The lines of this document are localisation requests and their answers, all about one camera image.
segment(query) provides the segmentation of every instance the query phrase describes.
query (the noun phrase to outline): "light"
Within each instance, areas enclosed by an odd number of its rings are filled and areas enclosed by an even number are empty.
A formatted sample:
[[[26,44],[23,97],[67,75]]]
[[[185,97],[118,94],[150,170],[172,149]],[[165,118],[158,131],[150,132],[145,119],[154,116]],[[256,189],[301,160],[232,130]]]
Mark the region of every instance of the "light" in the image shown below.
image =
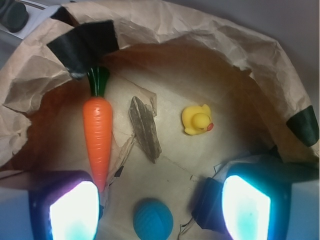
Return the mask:
[[[222,188],[225,226],[234,240],[266,240],[270,197],[237,175],[229,176]]]
[[[82,181],[50,206],[53,240],[92,240],[99,220],[99,194],[91,181]]]

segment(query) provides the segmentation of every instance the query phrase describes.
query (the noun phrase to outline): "orange carrot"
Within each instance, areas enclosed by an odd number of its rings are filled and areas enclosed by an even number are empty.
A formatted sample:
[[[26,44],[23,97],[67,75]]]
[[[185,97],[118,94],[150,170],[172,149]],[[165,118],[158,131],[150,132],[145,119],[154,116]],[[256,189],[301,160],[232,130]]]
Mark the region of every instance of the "orange carrot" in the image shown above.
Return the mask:
[[[112,107],[104,99],[109,71],[101,66],[88,72],[91,98],[83,105],[83,126],[86,149],[93,175],[99,192],[105,189],[112,136]]]

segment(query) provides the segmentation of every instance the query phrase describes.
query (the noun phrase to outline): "rubber duck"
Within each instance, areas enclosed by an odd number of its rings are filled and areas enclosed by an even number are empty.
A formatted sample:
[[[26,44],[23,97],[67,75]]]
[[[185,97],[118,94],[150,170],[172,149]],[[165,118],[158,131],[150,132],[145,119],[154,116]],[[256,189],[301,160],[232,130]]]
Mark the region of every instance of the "rubber duck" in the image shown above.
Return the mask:
[[[182,123],[185,133],[189,135],[204,134],[214,127],[207,104],[186,107],[182,112]]]

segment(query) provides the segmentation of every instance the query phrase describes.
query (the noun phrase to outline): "led light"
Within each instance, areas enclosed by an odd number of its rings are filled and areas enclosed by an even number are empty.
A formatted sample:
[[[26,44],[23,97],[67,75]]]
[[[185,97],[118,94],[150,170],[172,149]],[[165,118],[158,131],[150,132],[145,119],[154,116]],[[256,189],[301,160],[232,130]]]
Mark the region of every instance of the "led light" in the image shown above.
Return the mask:
[[[91,181],[79,183],[50,206],[53,240],[94,239],[99,218],[99,195]]]
[[[234,240],[266,240],[270,197],[237,175],[229,176],[222,188],[225,226]]]

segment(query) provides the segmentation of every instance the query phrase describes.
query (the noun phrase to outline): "wood chip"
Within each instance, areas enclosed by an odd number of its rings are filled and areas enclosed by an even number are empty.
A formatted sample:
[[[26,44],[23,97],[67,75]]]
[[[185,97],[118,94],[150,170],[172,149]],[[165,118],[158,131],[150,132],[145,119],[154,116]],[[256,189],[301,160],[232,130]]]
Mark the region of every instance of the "wood chip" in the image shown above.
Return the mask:
[[[129,115],[138,142],[148,158],[155,164],[162,149],[157,137],[157,129],[151,107],[134,96],[131,100]]]

